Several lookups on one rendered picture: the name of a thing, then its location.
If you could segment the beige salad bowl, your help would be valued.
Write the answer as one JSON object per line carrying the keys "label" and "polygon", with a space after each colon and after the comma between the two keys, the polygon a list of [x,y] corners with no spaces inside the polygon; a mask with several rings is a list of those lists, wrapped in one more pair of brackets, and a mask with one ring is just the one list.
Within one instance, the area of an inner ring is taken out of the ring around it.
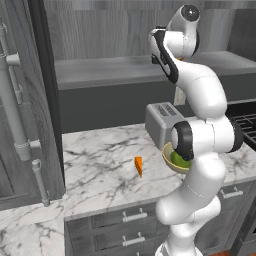
{"label": "beige salad bowl", "polygon": [[187,174],[190,167],[189,168],[182,168],[182,167],[179,167],[179,166],[176,166],[175,164],[173,164],[171,162],[171,159],[170,159],[170,154],[175,151],[172,147],[172,144],[171,143],[167,143],[164,145],[163,149],[162,149],[162,157],[165,161],[165,163],[167,164],[167,166],[172,169],[173,171],[177,172],[177,173],[180,173],[180,174]]}

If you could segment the green salad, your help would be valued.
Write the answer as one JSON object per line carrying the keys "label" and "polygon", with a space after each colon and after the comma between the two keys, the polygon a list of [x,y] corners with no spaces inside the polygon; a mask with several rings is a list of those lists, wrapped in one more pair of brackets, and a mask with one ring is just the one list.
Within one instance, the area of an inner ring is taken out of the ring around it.
{"label": "green salad", "polygon": [[173,151],[170,154],[170,159],[173,164],[176,166],[182,167],[182,168],[189,168],[190,162],[187,160],[184,160],[176,151]]}

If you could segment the grey wood panel fridge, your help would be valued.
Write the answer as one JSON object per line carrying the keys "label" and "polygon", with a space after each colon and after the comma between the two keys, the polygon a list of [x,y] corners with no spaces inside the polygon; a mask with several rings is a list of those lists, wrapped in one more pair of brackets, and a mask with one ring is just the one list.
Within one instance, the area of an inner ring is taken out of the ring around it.
{"label": "grey wood panel fridge", "polygon": [[32,161],[40,159],[50,201],[65,192],[59,98],[43,0],[0,0],[0,20],[7,27],[11,54],[23,89],[18,106],[32,158],[22,161],[0,98],[0,211],[42,203]]}

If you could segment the grey toaster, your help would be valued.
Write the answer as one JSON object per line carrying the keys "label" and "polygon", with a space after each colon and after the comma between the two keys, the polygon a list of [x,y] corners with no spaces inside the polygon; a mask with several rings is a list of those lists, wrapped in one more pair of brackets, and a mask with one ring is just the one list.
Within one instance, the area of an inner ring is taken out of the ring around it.
{"label": "grey toaster", "polygon": [[159,150],[170,141],[172,127],[184,120],[170,102],[152,103],[146,107],[145,129]]}

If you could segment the orange carrot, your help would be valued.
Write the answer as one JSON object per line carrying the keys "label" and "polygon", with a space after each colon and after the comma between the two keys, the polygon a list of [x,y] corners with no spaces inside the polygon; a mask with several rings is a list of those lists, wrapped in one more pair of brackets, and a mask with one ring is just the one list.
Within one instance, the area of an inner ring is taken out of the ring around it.
{"label": "orange carrot", "polygon": [[134,158],[134,164],[135,164],[135,167],[138,171],[138,174],[139,174],[140,178],[142,178],[142,157],[141,156],[136,156]]}

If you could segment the black hob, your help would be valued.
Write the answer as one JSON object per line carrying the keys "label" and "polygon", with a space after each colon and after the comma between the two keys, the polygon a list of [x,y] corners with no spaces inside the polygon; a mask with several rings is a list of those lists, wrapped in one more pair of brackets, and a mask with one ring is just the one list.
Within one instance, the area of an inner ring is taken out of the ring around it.
{"label": "black hob", "polygon": [[229,102],[227,112],[241,126],[244,142],[256,152],[256,100]]}

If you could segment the grey drawer front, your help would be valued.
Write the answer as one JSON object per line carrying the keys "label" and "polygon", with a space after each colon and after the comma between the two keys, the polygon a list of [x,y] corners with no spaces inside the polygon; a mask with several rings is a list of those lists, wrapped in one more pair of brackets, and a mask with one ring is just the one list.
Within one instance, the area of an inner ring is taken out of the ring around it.
{"label": "grey drawer front", "polygon": [[231,248],[232,243],[244,220],[251,204],[253,195],[253,181],[225,186],[225,193],[233,191],[233,187],[242,190],[244,194],[230,199],[223,199],[220,191],[218,197],[221,201],[220,214],[207,222],[197,233],[196,247],[204,256],[225,251]]}
{"label": "grey drawer front", "polygon": [[112,231],[104,231],[95,236],[95,249],[105,250],[110,248],[124,247],[122,245],[123,236],[127,240],[137,238],[138,232],[147,239],[164,234],[168,231],[168,227],[161,224],[157,220],[148,221],[146,223],[130,223],[119,227]]}
{"label": "grey drawer front", "polygon": [[[126,211],[126,214],[129,216],[129,215],[137,214],[139,212],[138,211],[139,208],[143,208],[143,211],[148,214],[148,217],[144,219],[123,223],[122,221],[123,211]],[[103,228],[103,227],[109,227],[109,226],[114,226],[119,224],[135,223],[135,222],[146,223],[148,221],[154,220],[155,218],[156,218],[155,202],[153,202],[153,203],[142,204],[142,205],[133,206],[129,208],[122,208],[120,210],[109,211],[106,213],[94,215],[92,216],[92,226],[94,229],[96,229],[96,228]]]}

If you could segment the grey open wall cabinet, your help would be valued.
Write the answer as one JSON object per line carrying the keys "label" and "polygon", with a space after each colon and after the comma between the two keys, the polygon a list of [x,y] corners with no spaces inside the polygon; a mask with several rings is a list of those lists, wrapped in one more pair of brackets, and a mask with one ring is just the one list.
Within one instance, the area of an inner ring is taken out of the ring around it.
{"label": "grey open wall cabinet", "polygon": [[[162,81],[148,34],[183,0],[44,0],[61,90]],[[256,71],[256,0],[193,2],[200,44],[188,60],[217,74]]]}

